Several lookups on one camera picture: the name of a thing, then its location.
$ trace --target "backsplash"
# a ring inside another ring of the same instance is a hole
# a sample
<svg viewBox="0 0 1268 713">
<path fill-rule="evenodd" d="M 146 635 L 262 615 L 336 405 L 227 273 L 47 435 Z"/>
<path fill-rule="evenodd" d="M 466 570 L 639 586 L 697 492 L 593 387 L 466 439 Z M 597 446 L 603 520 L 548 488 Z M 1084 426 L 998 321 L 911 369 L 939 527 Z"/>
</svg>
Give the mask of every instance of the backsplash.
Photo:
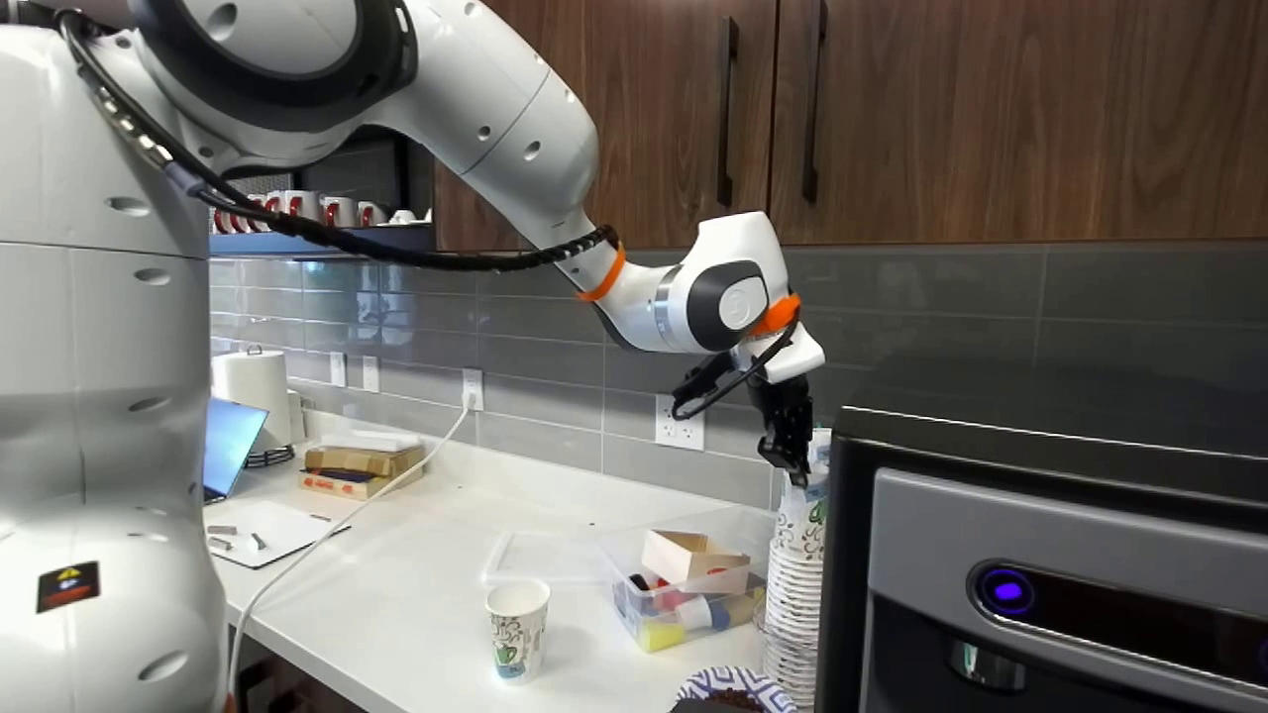
<svg viewBox="0 0 1268 713">
<path fill-rule="evenodd" d="M 818 425 L 854 400 L 1268 451 L 1268 247 L 793 249 L 787 265 L 826 347 Z M 307 406 L 443 432 L 460 371 L 484 369 L 488 412 L 460 432 L 466 445 L 777 503 L 746 393 L 707 412 L 703 451 L 652 445 L 652 396 L 693 359 L 618 347 L 549 270 L 227 256 L 209 306 L 212 347 L 283 347 Z M 330 387 L 330 354 L 347 354 L 347 387 Z M 380 359 L 380 393 L 365 393 L 365 356 Z"/>
</svg>

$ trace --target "stainless steel appliance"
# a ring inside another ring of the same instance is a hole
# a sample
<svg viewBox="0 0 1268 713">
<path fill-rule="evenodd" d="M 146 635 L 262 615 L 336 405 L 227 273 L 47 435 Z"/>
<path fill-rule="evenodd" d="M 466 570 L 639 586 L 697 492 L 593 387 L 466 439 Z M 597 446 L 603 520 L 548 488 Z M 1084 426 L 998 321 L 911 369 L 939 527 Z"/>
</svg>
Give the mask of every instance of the stainless steel appliance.
<svg viewBox="0 0 1268 713">
<path fill-rule="evenodd" d="M 1268 458 L 843 406 L 818 710 L 1268 710 Z"/>
</svg>

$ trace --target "wooden cabinet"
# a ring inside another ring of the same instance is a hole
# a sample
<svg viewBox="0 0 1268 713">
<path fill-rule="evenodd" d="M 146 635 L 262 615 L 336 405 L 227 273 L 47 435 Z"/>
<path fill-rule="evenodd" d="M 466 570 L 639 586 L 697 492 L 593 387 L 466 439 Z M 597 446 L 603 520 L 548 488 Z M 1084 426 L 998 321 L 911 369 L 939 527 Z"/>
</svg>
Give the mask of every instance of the wooden cabinet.
<svg viewBox="0 0 1268 713">
<path fill-rule="evenodd" d="M 777 0 L 491 0 L 597 123 L 589 216 L 632 249 L 767 200 Z M 449 249 L 519 247 L 464 183 L 435 183 Z"/>
<path fill-rule="evenodd" d="M 784 0 L 767 207 L 793 247 L 1262 239 L 1262 125 L 1258 0 Z"/>
</svg>

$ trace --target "paper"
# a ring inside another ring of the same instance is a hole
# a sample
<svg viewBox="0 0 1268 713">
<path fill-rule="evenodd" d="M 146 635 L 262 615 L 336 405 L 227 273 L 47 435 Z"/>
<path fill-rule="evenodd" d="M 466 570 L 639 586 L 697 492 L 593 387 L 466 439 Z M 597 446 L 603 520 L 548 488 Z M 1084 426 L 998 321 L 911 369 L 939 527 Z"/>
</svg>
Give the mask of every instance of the paper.
<svg viewBox="0 0 1268 713">
<path fill-rule="evenodd" d="M 334 524 L 283 503 L 227 500 L 204 508 L 204 552 L 262 570 L 334 536 Z"/>
</svg>

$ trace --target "orange ring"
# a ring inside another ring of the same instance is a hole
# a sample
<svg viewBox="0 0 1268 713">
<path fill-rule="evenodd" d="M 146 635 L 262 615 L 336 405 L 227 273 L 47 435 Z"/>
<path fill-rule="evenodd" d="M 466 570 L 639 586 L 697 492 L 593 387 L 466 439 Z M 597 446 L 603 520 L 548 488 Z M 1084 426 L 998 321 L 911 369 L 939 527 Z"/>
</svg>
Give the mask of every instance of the orange ring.
<svg viewBox="0 0 1268 713">
<path fill-rule="evenodd" d="M 618 286 L 624 270 L 624 247 L 618 247 L 618 256 L 604 265 L 603 280 L 589 286 L 585 294 L 578 294 L 578 299 L 593 306 L 593 299 L 604 299 L 604 294 Z"/>
<path fill-rule="evenodd" d="M 801 315 L 801 297 L 784 294 L 777 306 L 762 311 L 762 321 L 747 325 L 747 336 L 762 342 L 762 336 L 784 331 L 796 315 Z"/>
</svg>

